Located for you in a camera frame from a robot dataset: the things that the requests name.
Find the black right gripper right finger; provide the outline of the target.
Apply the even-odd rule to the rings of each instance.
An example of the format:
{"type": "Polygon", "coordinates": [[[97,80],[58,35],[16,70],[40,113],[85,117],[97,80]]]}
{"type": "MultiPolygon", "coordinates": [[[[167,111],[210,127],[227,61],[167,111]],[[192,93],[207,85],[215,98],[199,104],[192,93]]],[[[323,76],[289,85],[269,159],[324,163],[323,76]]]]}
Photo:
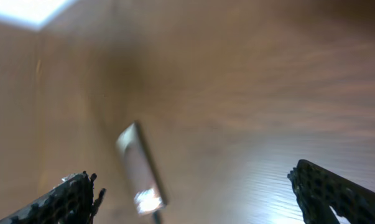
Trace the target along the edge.
{"type": "Polygon", "coordinates": [[[305,223],[375,223],[375,192],[305,159],[287,178],[305,223]]]}

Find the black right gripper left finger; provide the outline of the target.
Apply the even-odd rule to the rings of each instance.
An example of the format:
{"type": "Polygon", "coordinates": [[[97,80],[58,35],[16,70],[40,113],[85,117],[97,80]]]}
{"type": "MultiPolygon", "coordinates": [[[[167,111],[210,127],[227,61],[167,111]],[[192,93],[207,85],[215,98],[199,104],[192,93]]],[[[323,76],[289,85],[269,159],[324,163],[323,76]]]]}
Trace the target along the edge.
{"type": "Polygon", "coordinates": [[[106,189],[94,196],[96,174],[71,174],[45,195],[0,220],[0,224],[93,224],[106,189]]]}

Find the silver Galaxy smartphone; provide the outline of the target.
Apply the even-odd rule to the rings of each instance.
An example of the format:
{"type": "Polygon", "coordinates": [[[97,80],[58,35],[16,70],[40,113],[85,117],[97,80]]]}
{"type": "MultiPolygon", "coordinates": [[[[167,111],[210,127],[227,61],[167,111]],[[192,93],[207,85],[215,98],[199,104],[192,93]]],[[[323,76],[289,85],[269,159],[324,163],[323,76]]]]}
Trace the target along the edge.
{"type": "Polygon", "coordinates": [[[137,214],[152,215],[165,208],[167,197],[138,121],[120,133],[115,146],[137,214]]]}

